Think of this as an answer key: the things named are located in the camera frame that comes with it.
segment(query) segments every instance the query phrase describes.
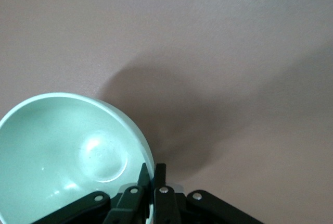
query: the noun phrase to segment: metal screw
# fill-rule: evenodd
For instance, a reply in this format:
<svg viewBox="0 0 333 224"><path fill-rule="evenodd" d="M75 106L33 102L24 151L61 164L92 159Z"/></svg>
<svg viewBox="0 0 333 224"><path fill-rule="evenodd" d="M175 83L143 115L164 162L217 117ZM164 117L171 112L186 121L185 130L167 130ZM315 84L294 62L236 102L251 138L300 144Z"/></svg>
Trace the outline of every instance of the metal screw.
<svg viewBox="0 0 333 224"><path fill-rule="evenodd" d="M137 191L138 191L138 189L137 189L137 188L132 188L132 189L130 190L130 193L132 193L132 194L136 194L136 193L137 193Z"/></svg>
<svg viewBox="0 0 333 224"><path fill-rule="evenodd" d="M102 195L98 195L98 196L96 196L96 197L94 198L94 200L95 200L96 202L99 202L99 201L103 200L103 196L102 196Z"/></svg>
<svg viewBox="0 0 333 224"><path fill-rule="evenodd" d="M198 201L202 199L202 195L200 193L194 193L192 197Z"/></svg>
<svg viewBox="0 0 333 224"><path fill-rule="evenodd" d="M160 188L160 192L162 194L166 194L166 193L168 193L168 191L169 191L169 189L167 187L165 187L165 186L163 186L163 187Z"/></svg>

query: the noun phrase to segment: beige wall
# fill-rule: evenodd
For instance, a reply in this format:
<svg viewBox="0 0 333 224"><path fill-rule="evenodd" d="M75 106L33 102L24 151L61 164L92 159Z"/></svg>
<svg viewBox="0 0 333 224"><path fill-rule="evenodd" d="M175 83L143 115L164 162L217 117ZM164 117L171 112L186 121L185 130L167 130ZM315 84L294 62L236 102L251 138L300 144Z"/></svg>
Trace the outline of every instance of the beige wall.
<svg viewBox="0 0 333 224"><path fill-rule="evenodd" d="M46 92L101 98L186 192L331 223L333 0L0 0L0 28L1 117Z"/></svg>

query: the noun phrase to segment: screw head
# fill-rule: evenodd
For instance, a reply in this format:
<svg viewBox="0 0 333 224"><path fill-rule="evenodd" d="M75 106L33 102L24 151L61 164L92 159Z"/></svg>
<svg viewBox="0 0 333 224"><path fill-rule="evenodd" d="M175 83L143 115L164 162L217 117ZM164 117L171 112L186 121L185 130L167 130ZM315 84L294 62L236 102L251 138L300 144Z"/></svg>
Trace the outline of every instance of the screw head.
<svg viewBox="0 0 333 224"><path fill-rule="evenodd" d="M137 193L137 191L138 191L138 189L137 189L137 188L132 188L132 189L130 190L130 193L131 193L131 194L136 194L136 193Z"/></svg>
<svg viewBox="0 0 333 224"><path fill-rule="evenodd" d="M202 199L202 195L200 193L194 193L192 197L193 199L198 201Z"/></svg>
<svg viewBox="0 0 333 224"><path fill-rule="evenodd" d="M166 194L166 193L168 193L168 191L169 191L169 189L167 187L165 187L165 186L163 186L163 187L160 188L160 192L162 194Z"/></svg>
<svg viewBox="0 0 333 224"><path fill-rule="evenodd" d="M94 200L95 200L96 202L99 202L99 201L103 200L103 196L102 196L102 195L98 195L98 196L96 196L96 197L94 198Z"/></svg>

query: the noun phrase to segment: mint green bowl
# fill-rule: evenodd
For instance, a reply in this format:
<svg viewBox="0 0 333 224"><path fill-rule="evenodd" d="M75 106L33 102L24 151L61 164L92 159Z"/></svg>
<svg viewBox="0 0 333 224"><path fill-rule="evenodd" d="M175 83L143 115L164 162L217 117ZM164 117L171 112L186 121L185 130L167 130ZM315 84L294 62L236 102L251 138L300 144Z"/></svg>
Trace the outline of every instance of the mint green bowl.
<svg viewBox="0 0 333 224"><path fill-rule="evenodd" d="M146 139L115 107L69 93L30 98L0 121L0 220L32 223L97 190L113 197L142 163L152 178Z"/></svg>

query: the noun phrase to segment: pink surface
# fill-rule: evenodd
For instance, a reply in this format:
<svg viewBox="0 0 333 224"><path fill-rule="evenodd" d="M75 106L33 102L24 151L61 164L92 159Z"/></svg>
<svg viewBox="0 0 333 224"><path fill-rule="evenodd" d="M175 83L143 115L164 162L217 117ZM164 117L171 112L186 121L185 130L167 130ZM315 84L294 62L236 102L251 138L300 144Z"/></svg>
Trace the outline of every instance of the pink surface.
<svg viewBox="0 0 333 224"><path fill-rule="evenodd" d="M41 93L97 97L186 192L332 222L333 0L0 0L0 25L1 117Z"/></svg>

